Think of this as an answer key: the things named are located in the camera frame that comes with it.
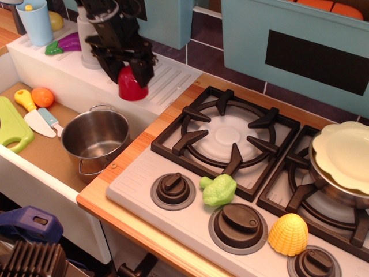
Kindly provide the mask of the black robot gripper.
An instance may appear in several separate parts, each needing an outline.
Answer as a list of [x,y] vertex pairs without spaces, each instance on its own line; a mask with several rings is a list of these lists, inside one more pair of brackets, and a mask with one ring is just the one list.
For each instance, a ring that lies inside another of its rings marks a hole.
[[108,77],[117,84],[119,72],[125,67],[123,60],[129,59],[135,80],[141,88],[147,87],[154,76],[157,58],[151,43],[138,34],[137,20],[120,13],[88,14],[87,20],[96,34],[85,41]]

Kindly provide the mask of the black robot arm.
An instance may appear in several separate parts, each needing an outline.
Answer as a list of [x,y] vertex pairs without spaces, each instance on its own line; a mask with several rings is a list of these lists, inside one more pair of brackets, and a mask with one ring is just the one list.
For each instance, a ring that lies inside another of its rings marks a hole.
[[146,19],[144,1],[77,1],[96,31],[85,39],[100,66],[117,83],[127,62],[135,80],[144,88],[152,79],[156,56],[152,44],[139,35],[138,19]]

